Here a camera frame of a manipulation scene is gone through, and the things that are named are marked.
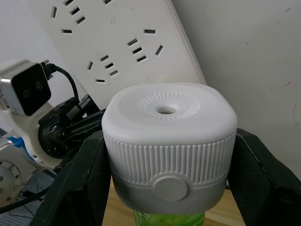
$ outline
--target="gray plastic base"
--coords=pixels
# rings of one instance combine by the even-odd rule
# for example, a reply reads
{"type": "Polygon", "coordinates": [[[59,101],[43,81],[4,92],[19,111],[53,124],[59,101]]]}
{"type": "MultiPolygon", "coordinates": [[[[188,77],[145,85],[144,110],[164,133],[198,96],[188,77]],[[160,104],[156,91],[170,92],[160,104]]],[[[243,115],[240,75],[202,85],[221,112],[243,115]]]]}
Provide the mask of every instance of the gray plastic base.
{"type": "Polygon", "coordinates": [[[114,186],[119,198],[133,210],[151,214],[193,214],[205,212],[221,199],[227,176],[206,187],[191,187],[179,201],[159,198],[152,187],[134,185],[113,175],[114,186]]]}

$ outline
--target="white wall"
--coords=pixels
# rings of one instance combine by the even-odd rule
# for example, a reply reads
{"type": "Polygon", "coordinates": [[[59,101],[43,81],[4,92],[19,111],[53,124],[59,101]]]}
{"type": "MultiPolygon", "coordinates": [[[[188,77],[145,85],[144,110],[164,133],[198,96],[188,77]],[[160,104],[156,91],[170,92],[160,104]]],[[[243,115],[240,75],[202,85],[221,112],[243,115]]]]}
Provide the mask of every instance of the white wall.
{"type": "Polygon", "coordinates": [[[301,1],[174,3],[208,85],[301,179],[301,1]]]}
{"type": "MultiPolygon", "coordinates": [[[[29,59],[42,62],[49,59],[72,75],[72,70],[63,62],[31,11],[19,0],[1,0],[0,2],[0,63],[11,59],[29,59]]],[[[73,76],[79,97],[86,91],[73,76]]],[[[55,73],[49,81],[52,97],[50,104],[55,106],[73,96],[68,80],[61,74],[55,73]]],[[[10,130],[5,122],[0,121],[0,128],[10,130]]]]}

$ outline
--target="camera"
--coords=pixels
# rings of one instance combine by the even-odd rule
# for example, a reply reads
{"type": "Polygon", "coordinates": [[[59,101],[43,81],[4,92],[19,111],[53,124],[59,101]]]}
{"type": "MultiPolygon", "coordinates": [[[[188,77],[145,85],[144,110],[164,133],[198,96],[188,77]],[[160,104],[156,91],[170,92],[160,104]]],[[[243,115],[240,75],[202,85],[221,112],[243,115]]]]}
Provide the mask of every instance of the camera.
{"type": "Polygon", "coordinates": [[[1,65],[0,104],[4,110],[31,116],[51,97],[41,64],[22,60],[1,65]]]}

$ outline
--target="white power strip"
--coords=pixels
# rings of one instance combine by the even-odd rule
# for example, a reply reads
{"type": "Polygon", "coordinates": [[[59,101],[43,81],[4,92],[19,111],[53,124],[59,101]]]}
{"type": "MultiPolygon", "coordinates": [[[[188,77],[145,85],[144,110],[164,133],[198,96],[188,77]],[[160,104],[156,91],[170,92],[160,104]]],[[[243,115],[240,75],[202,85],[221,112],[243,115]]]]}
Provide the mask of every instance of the white power strip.
{"type": "Polygon", "coordinates": [[[26,0],[100,109],[141,83],[205,84],[171,0],[26,0]]]}

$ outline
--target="socket hole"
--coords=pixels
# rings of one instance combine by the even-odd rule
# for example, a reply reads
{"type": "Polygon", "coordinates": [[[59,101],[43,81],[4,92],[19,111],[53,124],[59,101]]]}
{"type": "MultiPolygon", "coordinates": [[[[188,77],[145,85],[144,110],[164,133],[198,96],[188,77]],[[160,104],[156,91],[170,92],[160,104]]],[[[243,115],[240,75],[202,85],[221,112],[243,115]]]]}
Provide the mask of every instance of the socket hole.
{"type": "Polygon", "coordinates": [[[159,107],[157,109],[157,112],[159,114],[173,114],[173,113],[177,112],[177,110],[175,110],[173,107],[163,106],[163,107],[159,107]]]}
{"type": "Polygon", "coordinates": [[[139,53],[140,51],[142,51],[141,47],[139,47],[138,49],[135,49],[134,51],[132,51],[132,53],[135,55],[136,53],[139,53]]]}
{"type": "Polygon", "coordinates": [[[137,63],[139,63],[139,62],[141,62],[141,61],[143,61],[143,60],[145,60],[145,59],[147,59],[146,55],[144,55],[144,56],[138,58],[138,59],[137,59],[137,63]]]}
{"type": "Polygon", "coordinates": [[[64,4],[65,4],[66,6],[68,6],[68,5],[70,5],[73,1],[74,1],[74,0],[67,0],[67,1],[64,2],[64,4]]]}
{"type": "Polygon", "coordinates": [[[52,11],[51,11],[51,17],[55,18],[56,17],[56,12],[57,12],[57,7],[53,6],[52,11]]]}
{"type": "Polygon", "coordinates": [[[100,61],[103,62],[103,61],[106,61],[107,59],[109,59],[109,56],[108,56],[108,55],[106,55],[106,56],[104,56],[103,58],[101,58],[100,61]]]}
{"type": "Polygon", "coordinates": [[[63,34],[72,34],[72,30],[62,29],[61,31],[62,31],[63,34]]]}
{"type": "Polygon", "coordinates": [[[113,75],[118,74],[119,72],[117,70],[113,71],[112,73],[110,73],[110,76],[112,77],[113,75]]]}
{"type": "Polygon", "coordinates": [[[131,40],[130,42],[127,43],[128,46],[132,46],[134,45],[135,43],[137,43],[138,40],[137,39],[134,39],[134,40],[131,40]]]}
{"type": "Polygon", "coordinates": [[[105,68],[108,70],[109,68],[113,67],[114,64],[113,63],[110,63],[109,65],[106,65],[105,68]]]}
{"type": "Polygon", "coordinates": [[[96,83],[102,83],[102,84],[104,84],[104,83],[105,83],[105,80],[95,79],[95,82],[96,82],[96,83]]]}
{"type": "Polygon", "coordinates": [[[111,1],[113,1],[113,0],[103,0],[105,5],[109,4],[111,1]]]}
{"type": "Polygon", "coordinates": [[[92,69],[92,66],[93,66],[93,62],[90,61],[88,64],[87,70],[90,71],[92,69]]]}
{"type": "Polygon", "coordinates": [[[145,29],[144,34],[156,34],[156,30],[145,29]]]}
{"type": "Polygon", "coordinates": [[[80,25],[82,22],[84,22],[86,20],[86,18],[84,16],[82,16],[80,19],[78,19],[76,22],[78,25],[80,25]]]}
{"type": "Polygon", "coordinates": [[[159,54],[161,53],[161,51],[163,50],[163,46],[159,46],[158,50],[156,51],[156,55],[159,56],[159,54]]]}
{"type": "Polygon", "coordinates": [[[76,8],[74,8],[73,10],[70,11],[70,14],[73,16],[76,13],[78,13],[80,11],[79,7],[77,6],[76,8]]]}

